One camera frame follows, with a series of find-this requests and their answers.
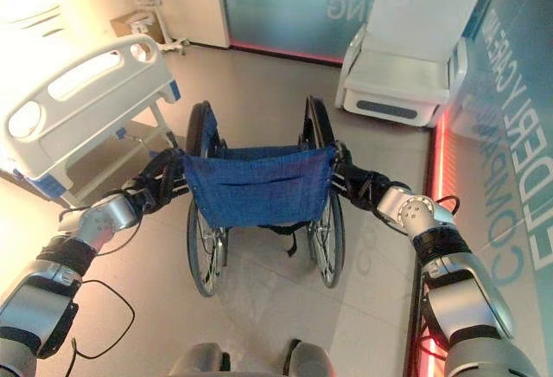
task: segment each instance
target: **beige floor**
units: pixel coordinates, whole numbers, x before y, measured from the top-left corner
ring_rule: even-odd
[[[385,172],[420,191],[426,169],[426,131],[338,111],[333,107],[339,70],[258,54],[188,48],[168,55],[183,99],[162,105],[169,125],[186,134],[194,103],[208,99],[231,147],[294,144],[308,94],[326,100],[334,132],[361,167]],[[146,116],[138,119],[148,123]],[[60,208],[0,180],[0,278],[4,287],[17,266],[52,235]],[[186,255],[189,197],[145,218],[123,251],[97,259],[86,275],[121,291],[137,310],[130,333],[96,361],[78,359],[73,376],[163,375],[198,342],[218,342],[235,370],[278,371],[292,338],[325,348],[341,376],[398,376],[404,358],[414,253],[407,240],[371,214],[342,202],[346,266],[338,287],[326,289],[308,261],[305,234],[288,258],[289,239],[256,228],[231,232],[229,266],[219,294],[202,298]],[[117,246],[123,232],[106,246]],[[70,336],[95,353],[129,320],[126,308],[95,284],[76,298],[80,312]],[[62,350],[39,363],[38,375],[64,375]]]

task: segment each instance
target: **glass partition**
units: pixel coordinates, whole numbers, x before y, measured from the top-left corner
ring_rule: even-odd
[[[553,375],[552,18],[553,0],[479,1],[467,78],[435,146],[434,197],[461,198],[456,222],[541,375]],[[429,362],[425,375],[442,375]]]
[[[226,0],[231,44],[341,62],[372,0]]]

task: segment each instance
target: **robotic arm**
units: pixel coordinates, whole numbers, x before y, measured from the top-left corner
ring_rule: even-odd
[[[404,232],[423,266],[422,313],[436,344],[448,351],[447,377],[538,376],[509,340],[514,321],[486,268],[470,251],[453,215],[401,182],[352,165],[342,146],[338,190],[358,208]]]
[[[356,207],[405,233],[415,247],[429,289],[423,316],[432,338],[448,350],[446,376],[537,377],[509,341],[511,313],[457,231],[453,215],[401,182],[354,166],[349,151],[338,146],[335,188]],[[64,342],[79,308],[73,297],[102,246],[144,214],[188,192],[180,154],[165,150],[121,190],[60,221],[60,234],[0,299],[0,377],[34,376],[36,358],[48,358]]]
[[[89,208],[64,212],[60,234],[0,298],[0,377],[34,376],[36,359],[55,354],[65,341],[79,309],[73,297],[102,246],[188,192],[180,155],[165,150],[121,190]]]

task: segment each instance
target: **metal bed leg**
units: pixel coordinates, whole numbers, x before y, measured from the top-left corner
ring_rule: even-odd
[[[150,142],[155,137],[164,134],[165,128],[156,128],[154,129],[147,137],[143,139],[144,143]],[[135,156],[140,150],[143,150],[143,145],[138,144],[135,146],[132,150],[127,152],[125,155],[120,157],[116,162],[109,165],[106,169],[104,169],[102,172],[100,172],[96,178],[91,180],[79,193],[77,193],[76,198],[77,200],[82,200],[86,196],[88,196],[94,189],[96,189],[102,182],[104,182],[108,176],[113,174],[115,171],[117,171],[119,168],[121,168],[126,162],[128,162],[133,156]]]
[[[61,195],[61,199],[69,204],[71,207],[80,207],[83,205],[83,202],[78,199],[73,193],[70,193],[69,190]]]
[[[165,119],[163,118],[162,111],[160,111],[159,106],[157,103],[152,104],[149,109],[152,111],[152,114],[154,115],[154,118],[156,118],[157,127],[163,128],[164,137],[167,140],[168,144],[172,148],[177,148],[177,142],[175,138],[175,134],[169,129],[167,126],[167,122],[165,122]]]

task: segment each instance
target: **white recliner chair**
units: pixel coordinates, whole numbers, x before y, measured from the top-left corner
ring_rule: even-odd
[[[344,57],[336,107],[434,126],[467,74],[461,33],[476,2],[374,0]]]

